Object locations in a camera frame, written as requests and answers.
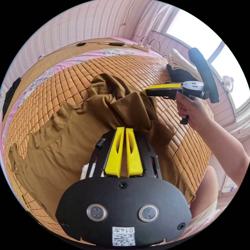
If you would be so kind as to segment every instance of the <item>brown shirt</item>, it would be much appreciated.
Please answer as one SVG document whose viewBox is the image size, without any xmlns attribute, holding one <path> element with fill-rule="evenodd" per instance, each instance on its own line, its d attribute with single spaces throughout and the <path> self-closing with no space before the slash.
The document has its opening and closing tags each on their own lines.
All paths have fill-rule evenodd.
<svg viewBox="0 0 250 250">
<path fill-rule="evenodd" d="M 190 203 L 195 194 L 168 153 L 173 134 L 157 118 L 156 99 L 108 74 L 94 77 L 88 94 L 81 105 L 63 102 L 46 124 L 30 134 L 25 159 L 18 155 L 16 144 L 9 151 L 17 180 L 48 215 L 57 221 L 61 196 L 79 181 L 101 136 L 117 127 L 133 128 L 147 136 L 158 155 L 163 179 L 174 184 Z"/>
</svg>

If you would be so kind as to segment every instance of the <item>bamboo mat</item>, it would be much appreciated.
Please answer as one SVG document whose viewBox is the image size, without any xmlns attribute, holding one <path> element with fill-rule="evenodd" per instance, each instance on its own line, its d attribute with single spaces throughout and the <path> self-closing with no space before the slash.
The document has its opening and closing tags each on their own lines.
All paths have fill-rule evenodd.
<svg viewBox="0 0 250 250">
<path fill-rule="evenodd" d="M 116 48 L 117 46 L 111 46 L 107 44 L 98 44 L 95 42 L 104 42 L 104 41 L 112 41 L 112 42 L 122 42 L 117 39 L 113 38 L 95 38 L 95 39 L 89 39 L 85 40 L 83 42 L 87 42 L 84 46 L 76 46 L 77 43 L 74 43 L 70 46 L 67 46 L 65 48 L 61 48 L 57 51 L 54 51 L 53 53 L 43 57 L 40 59 L 35 65 L 33 65 L 23 76 L 22 80 L 20 82 L 20 85 L 16 89 L 14 96 L 10 102 L 10 105 L 7 109 L 6 115 L 3 119 L 2 123 L 2 130 L 1 130 L 1 135 L 3 133 L 3 128 L 6 123 L 7 116 L 10 112 L 11 107 L 19 97 L 19 95 L 25 90 L 25 88 L 33 81 L 35 80 L 38 76 L 40 76 L 42 73 L 44 73 L 47 69 L 51 68 L 52 66 L 77 55 L 81 55 L 83 53 L 91 52 L 91 51 L 96 51 L 96 50 L 101 50 L 101 49 L 112 49 Z M 119 47 L 119 49 L 131 49 L 131 47 Z"/>
<path fill-rule="evenodd" d="M 15 179 L 32 214 L 49 230 L 69 238 L 60 225 L 54 222 L 26 192 L 10 172 L 8 158 L 9 147 L 17 143 L 19 154 L 24 158 L 27 153 L 29 133 L 39 130 L 63 101 L 72 104 L 83 103 L 88 97 L 87 89 L 93 77 L 100 73 L 109 73 L 120 77 L 125 83 L 137 88 L 163 83 L 170 80 L 166 71 L 166 59 L 142 57 L 137 55 L 109 56 L 92 59 L 64 69 L 41 84 L 19 107 L 8 129 L 4 147 L 4 165 L 9 175 Z M 159 120 L 174 132 L 170 142 L 170 154 L 176 168 L 190 190 L 194 193 L 205 173 L 210 150 L 198 133 L 188 125 L 180 125 L 176 102 L 157 97 Z M 213 117 L 207 103 L 203 102 Z"/>
</svg>

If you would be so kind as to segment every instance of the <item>wall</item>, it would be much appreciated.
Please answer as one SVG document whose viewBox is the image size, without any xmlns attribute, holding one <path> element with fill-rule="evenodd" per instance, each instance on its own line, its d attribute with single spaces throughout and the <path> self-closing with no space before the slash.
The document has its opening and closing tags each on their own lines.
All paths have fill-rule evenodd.
<svg viewBox="0 0 250 250">
<path fill-rule="evenodd" d="M 161 53 L 163 55 L 168 55 L 170 50 L 172 48 L 178 50 L 178 52 L 184 57 L 186 58 L 189 62 L 189 57 L 188 57 L 188 49 L 183 46 L 182 44 L 180 44 L 179 42 L 164 36 L 158 32 L 151 32 L 151 35 L 149 37 L 149 41 L 153 40 L 153 39 L 157 39 L 159 40 L 160 44 L 161 44 Z M 159 50 L 159 43 L 158 41 L 153 41 L 151 43 L 151 45 Z M 228 98 L 228 95 L 226 94 L 224 88 L 222 87 L 222 85 L 219 83 L 219 81 L 216 81 L 216 85 L 218 88 L 218 92 L 219 92 L 219 98 L 220 98 L 220 102 L 216 103 L 216 104 L 211 104 L 209 100 L 207 100 L 207 103 L 209 105 L 209 107 L 211 108 L 211 110 L 214 113 L 214 119 L 215 121 L 220 124 L 222 127 L 226 127 L 232 123 L 235 122 L 235 117 L 234 117 L 234 112 L 230 103 L 230 100 Z"/>
<path fill-rule="evenodd" d="M 130 40 L 150 1 L 135 0 L 133 4 L 134 0 L 94 0 L 61 13 L 24 44 L 7 71 L 5 86 L 9 89 L 38 61 L 41 54 L 48 55 L 69 44 L 91 38 L 115 36 Z"/>
</svg>

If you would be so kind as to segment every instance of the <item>bed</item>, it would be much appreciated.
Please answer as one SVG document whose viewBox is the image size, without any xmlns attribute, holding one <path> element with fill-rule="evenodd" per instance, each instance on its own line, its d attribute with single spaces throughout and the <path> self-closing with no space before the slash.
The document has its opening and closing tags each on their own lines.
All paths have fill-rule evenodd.
<svg viewBox="0 0 250 250">
<path fill-rule="evenodd" d="M 133 43 L 122 38 L 104 38 L 98 41 L 106 40 Z M 79 47 L 64 48 L 56 52 L 58 55 L 62 54 L 57 58 L 58 62 L 55 63 L 55 59 L 50 61 L 48 55 L 29 69 L 22 77 L 26 85 L 21 85 L 17 89 L 2 124 L 0 150 L 7 176 L 9 179 L 14 178 L 18 186 L 18 190 L 14 192 L 26 209 L 46 228 L 67 238 L 70 237 L 64 233 L 60 225 L 48 217 L 11 173 L 9 147 L 17 143 L 18 152 L 24 158 L 29 133 L 39 130 L 53 112 L 59 109 L 63 101 L 72 104 L 83 103 L 87 98 L 90 82 L 97 74 L 113 74 L 140 90 L 149 85 L 170 81 L 166 71 L 167 60 L 157 52 L 147 53 L 131 47 L 117 48 L 94 42 L 90 46 L 88 51 L 85 48 L 80 54 Z M 66 56 L 65 51 L 69 49 L 71 54 Z M 169 146 L 175 166 L 190 190 L 195 193 L 206 171 L 210 150 L 188 125 L 179 124 L 180 118 L 174 101 L 159 97 L 157 101 L 159 120 L 174 132 Z M 203 103 L 213 117 L 207 103 Z"/>
</svg>

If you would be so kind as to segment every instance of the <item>window frame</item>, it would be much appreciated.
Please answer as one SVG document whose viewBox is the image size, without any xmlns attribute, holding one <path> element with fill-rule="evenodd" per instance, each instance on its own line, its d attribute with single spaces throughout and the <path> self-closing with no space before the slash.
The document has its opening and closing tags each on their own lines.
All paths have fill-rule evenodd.
<svg viewBox="0 0 250 250">
<path fill-rule="evenodd" d="M 190 49 L 191 46 L 189 46 L 188 44 L 186 44 L 185 42 L 181 41 L 180 39 L 170 35 L 167 33 L 171 23 L 173 22 L 174 18 L 176 17 L 177 13 L 179 12 L 179 8 L 175 7 L 175 6 L 171 6 L 169 9 L 169 12 L 166 13 L 166 17 L 162 20 L 163 24 L 159 24 L 158 27 L 155 27 L 154 32 L 160 33 L 161 35 L 164 35 L 166 37 L 171 38 L 172 40 L 175 40 L 176 42 L 180 43 L 181 45 L 183 45 L 184 47 L 186 47 L 187 49 Z M 218 47 L 215 49 L 215 51 L 211 54 L 211 56 L 208 58 L 207 63 L 210 67 L 210 69 L 213 71 L 213 73 L 215 74 L 215 76 L 220 80 L 220 83 L 222 82 L 222 77 L 218 74 L 218 72 L 215 70 L 215 68 L 211 65 L 211 63 L 217 58 L 217 56 L 220 54 L 220 52 L 222 51 L 222 49 L 224 48 L 225 43 L 221 40 L 220 44 L 218 45 Z M 238 107 L 236 109 L 233 98 L 231 96 L 230 93 L 227 93 L 227 90 L 224 88 L 224 86 L 222 85 L 223 89 L 225 90 L 231 107 L 234 111 L 234 116 L 236 118 L 236 116 L 238 116 L 239 114 L 243 113 L 244 110 L 247 107 L 250 107 L 250 97 L 245 101 L 244 104 L 242 104 L 240 107 Z"/>
</svg>

